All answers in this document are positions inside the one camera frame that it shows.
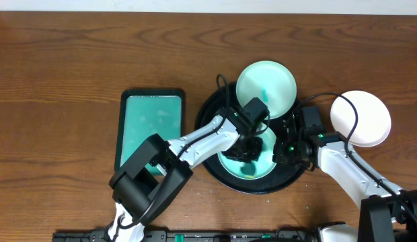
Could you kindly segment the dark green sponge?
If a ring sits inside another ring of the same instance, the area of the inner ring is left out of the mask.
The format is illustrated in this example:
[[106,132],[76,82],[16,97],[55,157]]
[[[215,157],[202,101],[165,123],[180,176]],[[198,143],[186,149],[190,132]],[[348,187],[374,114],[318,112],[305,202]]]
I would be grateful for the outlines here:
[[244,179],[254,179],[256,174],[256,166],[253,163],[243,163],[239,168],[239,176]]

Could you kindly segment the mint green plate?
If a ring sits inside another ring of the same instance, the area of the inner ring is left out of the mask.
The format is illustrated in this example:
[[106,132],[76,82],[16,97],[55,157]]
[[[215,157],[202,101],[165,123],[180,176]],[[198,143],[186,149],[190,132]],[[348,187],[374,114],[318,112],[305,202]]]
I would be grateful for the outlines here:
[[255,180],[260,179],[268,175],[276,166],[276,163],[272,161],[273,148],[276,141],[275,133],[268,128],[264,133],[258,135],[258,138],[262,139],[262,150],[259,157],[256,160],[252,160],[250,163],[253,163],[256,166],[257,174],[254,179],[244,179],[239,176],[239,168],[242,166],[242,161],[230,159],[222,153],[218,153],[218,158],[221,165],[226,169],[226,171],[232,176],[244,179],[244,180]]

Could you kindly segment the mint plate with stain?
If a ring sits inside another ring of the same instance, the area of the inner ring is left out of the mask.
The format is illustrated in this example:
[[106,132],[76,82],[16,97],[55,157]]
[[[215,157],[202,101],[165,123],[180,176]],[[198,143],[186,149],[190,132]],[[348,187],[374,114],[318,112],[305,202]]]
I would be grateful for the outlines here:
[[297,84],[292,73],[282,64],[262,60],[246,67],[238,77],[236,96],[244,107],[254,97],[268,107],[270,118],[286,114],[297,98]]

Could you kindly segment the white plate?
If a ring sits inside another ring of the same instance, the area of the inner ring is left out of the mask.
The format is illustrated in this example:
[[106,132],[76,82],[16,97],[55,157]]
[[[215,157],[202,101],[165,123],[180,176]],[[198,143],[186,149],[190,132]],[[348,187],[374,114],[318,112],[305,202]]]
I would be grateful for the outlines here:
[[[386,105],[375,95],[366,91],[347,91],[342,94],[357,110],[358,124],[349,143],[358,147],[380,145],[391,130],[391,116]],[[335,131],[347,136],[355,123],[352,106],[337,97],[330,110],[330,120]]]

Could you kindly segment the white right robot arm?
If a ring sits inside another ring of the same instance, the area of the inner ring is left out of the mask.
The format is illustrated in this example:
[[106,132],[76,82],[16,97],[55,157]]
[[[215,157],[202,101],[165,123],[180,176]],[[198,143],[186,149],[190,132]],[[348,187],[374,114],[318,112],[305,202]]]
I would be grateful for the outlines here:
[[320,226],[318,241],[417,241],[417,190],[406,191],[383,177],[343,134],[327,132],[318,113],[295,112],[280,128],[274,162],[322,170],[360,210],[358,227]]

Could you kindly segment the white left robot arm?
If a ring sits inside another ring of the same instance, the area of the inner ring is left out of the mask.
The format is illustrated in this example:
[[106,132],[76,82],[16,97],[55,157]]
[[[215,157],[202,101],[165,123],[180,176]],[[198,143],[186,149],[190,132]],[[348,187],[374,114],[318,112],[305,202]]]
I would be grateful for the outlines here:
[[217,153],[249,161],[262,142],[247,148],[256,138],[267,108],[221,108],[207,125],[172,140],[158,134],[146,138],[109,185],[116,203],[116,218],[108,229],[111,241],[141,241],[143,229],[174,200],[193,174],[193,169]]

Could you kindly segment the black rectangular soap tray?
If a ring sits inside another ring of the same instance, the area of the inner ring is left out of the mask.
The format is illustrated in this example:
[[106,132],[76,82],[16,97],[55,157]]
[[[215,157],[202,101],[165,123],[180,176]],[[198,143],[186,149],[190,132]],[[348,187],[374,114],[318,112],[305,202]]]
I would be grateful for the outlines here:
[[131,88],[122,92],[114,170],[118,171],[152,134],[163,140],[179,138],[185,123],[184,90]]

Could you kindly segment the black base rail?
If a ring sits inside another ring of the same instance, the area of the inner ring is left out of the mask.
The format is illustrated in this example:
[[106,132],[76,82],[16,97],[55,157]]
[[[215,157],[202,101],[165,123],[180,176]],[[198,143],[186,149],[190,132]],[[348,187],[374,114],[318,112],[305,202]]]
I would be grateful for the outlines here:
[[304,241],[318,242],[313,231],[302,231],[292,227],[277,231],[167,231],[135,229],[94,229],[90,231],[57,231],[52,242],[248,242],[248,241]]

